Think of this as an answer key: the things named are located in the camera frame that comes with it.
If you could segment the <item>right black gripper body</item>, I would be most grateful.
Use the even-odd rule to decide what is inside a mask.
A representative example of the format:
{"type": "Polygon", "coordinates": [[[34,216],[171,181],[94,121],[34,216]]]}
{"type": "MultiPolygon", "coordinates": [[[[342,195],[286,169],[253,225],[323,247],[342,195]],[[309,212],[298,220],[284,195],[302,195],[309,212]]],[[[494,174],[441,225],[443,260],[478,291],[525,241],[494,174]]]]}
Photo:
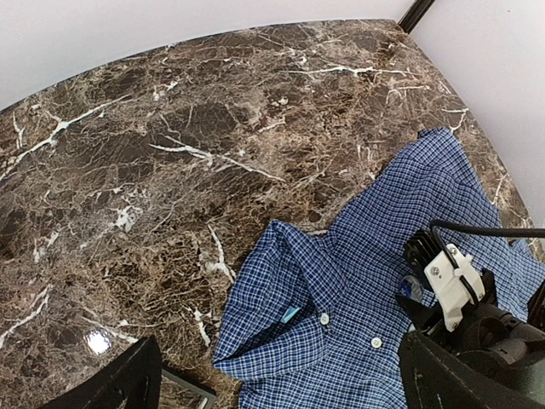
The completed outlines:
{"type": "Polygon", "coordinates": [[[446,328],[438,303],[426,307],[405,295],[400,307],[424,337],[474,371],[499,383],[544,382],[544,286],[527,303],[527,320],[498,305],[495,275],[482,270],[484,298],[478,305],[462,307],[462,321],[453,331],[446,328]]]}

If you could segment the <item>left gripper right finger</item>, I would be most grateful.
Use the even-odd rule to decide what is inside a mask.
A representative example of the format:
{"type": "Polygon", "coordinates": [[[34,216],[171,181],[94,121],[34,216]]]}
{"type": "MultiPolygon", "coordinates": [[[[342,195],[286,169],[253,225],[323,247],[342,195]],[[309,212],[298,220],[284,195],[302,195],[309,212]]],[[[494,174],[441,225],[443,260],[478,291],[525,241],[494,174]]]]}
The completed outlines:
{"type": "Polygon", "coordinates": [[[516,373],[515,388],[475,371],[419,331],[404,335],[399,369],[409,408],[543,408],[544,364],[535,373],[516,373]]]}

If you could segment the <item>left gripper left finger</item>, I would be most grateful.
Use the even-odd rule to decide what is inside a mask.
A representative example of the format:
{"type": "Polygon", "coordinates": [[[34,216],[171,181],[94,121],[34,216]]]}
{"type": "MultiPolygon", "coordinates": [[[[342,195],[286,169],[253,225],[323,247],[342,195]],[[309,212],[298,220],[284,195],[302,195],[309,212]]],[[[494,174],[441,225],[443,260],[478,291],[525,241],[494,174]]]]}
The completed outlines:
{"type": "Polygon", "coordinates": [[[162,355],[154,336],[131,345],[93,377],[44,408],[157,408],[162,355]]]}

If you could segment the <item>blue checked shirt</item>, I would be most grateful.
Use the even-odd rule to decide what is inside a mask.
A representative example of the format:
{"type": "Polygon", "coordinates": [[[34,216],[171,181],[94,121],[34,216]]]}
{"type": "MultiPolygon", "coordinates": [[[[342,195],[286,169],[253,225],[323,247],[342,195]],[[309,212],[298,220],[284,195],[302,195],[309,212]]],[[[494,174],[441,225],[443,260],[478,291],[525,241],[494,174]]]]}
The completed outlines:
{"type": "Polygon", "coordinates": [[[244,262],[213,365],[242,408],[403,408],[397,350],[409,329],[395,301],[402,247],[434,217],[497,227],[461,145],[424,130],[326,234],[273,221],[244,262]]]}

